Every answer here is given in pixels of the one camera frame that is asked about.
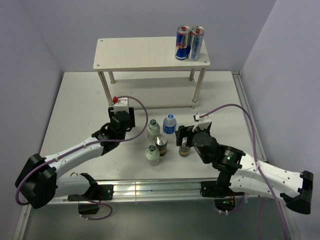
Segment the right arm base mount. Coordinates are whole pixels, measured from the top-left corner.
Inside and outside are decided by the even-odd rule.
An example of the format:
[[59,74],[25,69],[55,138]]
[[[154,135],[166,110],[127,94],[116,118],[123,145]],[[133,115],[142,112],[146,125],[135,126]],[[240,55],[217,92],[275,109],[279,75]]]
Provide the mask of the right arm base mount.
[[216,180],[200,182],[200,195],[213,199],[213,208],[220,214],[228,216],[235,213],[245,203],[244,192],[234,192],[229,187],[217,185]]

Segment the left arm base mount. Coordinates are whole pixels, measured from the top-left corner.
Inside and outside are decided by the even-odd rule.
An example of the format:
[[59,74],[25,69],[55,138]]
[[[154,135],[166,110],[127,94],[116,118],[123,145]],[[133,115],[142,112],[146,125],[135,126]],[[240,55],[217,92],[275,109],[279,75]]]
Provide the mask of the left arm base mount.
[[[112,184],[96,185],[93,189],[88,190],[83,195],[68,195],[68,202],[78,202],[78,213],[83,218],[89,220],[102,220],[108,218],[113,213],[113,208],[104,201],[111,201],[113,199],[114,186]],[[108,209],[109,212],[106,216],[93,217],[100,210]]]

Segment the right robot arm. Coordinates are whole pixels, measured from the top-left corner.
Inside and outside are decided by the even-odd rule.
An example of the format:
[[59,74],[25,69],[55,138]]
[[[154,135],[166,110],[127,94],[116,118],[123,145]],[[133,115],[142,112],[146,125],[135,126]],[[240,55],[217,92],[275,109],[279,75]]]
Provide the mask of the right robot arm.
[[210,135],[209,129],[179,126],[175,132],[176,145],[194,148],[204,164],[219,174],[217,180],[201,182],[200,194],[206,198],[226,198],[247,193],[276,198],[299,214],[311,213],[313,179],[310,171],[293,172],[255,160],[248,153],[223,145]]

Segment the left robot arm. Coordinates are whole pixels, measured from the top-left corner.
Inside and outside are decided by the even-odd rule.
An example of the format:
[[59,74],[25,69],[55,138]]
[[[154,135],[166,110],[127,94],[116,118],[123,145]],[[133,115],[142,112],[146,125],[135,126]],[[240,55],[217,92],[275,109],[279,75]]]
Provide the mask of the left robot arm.
[[45,157],[38,153],[29,157],[15,182],[16,202],[23,205],[19,200],[19,195],[23,195],[26,205],[39,209],[62,196],[78,195],[86,200],[95,198],[99,186],[92,176],[87,173],[74,177],[63,175],[117,148],[125,140],[126,133],[136,126],[133,107],[119,111],[110,107],[108,113],[110,121],[80,144]]

